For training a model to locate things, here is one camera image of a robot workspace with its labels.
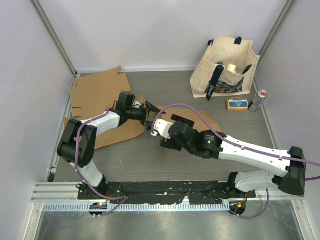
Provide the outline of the brown cardboard box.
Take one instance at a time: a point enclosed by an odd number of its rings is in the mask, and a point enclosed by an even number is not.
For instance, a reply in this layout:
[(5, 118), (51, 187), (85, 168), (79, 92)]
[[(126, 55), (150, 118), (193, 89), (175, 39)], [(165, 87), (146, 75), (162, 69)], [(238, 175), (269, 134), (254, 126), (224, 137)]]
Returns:
[(158, 106), (158, 108), (161, 110), (161, 115), (156, 115), (152, 130), (154, 129), (156, 120), (158, 119), (165, 120), (173, 124), (176, 123), (174, 120), (171, 120), (171, 116), (175, 114), (193, 121), (193, 129), (197, 130), (199, 133), (211, 129), (216, 132), (222, 132), (218, 123), (203, 110), (195, 110), (193, 107), (186, 104), (172, 104), (166, 107)]

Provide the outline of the spare cardboard sheet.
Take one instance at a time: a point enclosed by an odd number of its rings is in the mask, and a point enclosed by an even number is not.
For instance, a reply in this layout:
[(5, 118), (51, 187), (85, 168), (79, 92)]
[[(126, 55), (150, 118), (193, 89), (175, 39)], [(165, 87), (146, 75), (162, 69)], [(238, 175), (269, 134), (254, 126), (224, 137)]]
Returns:
[[(99, 73), (73, 78), (75, 86), (70, 88), (71, 116), (87, 120), (105, 112), (119, 99), (122, 91), (130, 92), (131, 86), (126, 73), (120, 66)], [(137, 138), (145, 132), (137, 120), (128, 120), (122, 126), (98, 135), (95, 149)]]

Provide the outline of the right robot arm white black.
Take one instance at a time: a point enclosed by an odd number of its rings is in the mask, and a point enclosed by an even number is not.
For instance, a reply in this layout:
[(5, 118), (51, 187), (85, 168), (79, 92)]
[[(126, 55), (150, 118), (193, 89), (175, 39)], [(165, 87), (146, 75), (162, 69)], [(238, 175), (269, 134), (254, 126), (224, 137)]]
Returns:
[(277, 150), (239, 141), (222, 132), (198, 132), (194, 122), (177, 116), (173, 122), (158, 119), (154, 130), (163, 137), (160, 145), (202, 159), (230, 160), (259, 168), (253, 172), (230, 173), (226, 193), (233, 198), (256, 189), (278, 188), (294, 195), (305, 194), (306, 165), (303, 150)]

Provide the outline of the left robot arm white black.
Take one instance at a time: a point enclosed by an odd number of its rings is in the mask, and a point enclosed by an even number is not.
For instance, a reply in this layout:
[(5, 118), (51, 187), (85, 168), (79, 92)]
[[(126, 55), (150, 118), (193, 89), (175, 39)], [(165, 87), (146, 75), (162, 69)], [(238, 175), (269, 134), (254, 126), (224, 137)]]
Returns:
[(109, 130), (124, 125), (129, 120), (139, 121), (146, 129), (152, 122), (150, 113), (160, 109), (148, 101), (135, 101), (136, 96), (122, 91), (112, 106), (102, 114), (87, 120), (71, 119), (67, 122), (57, 147), (57, 155), (69, 163), (89, 188), (89, 194), (100, 200), (107, 195), (107, 180), (96, 167), (93, 156), (96, 138)]

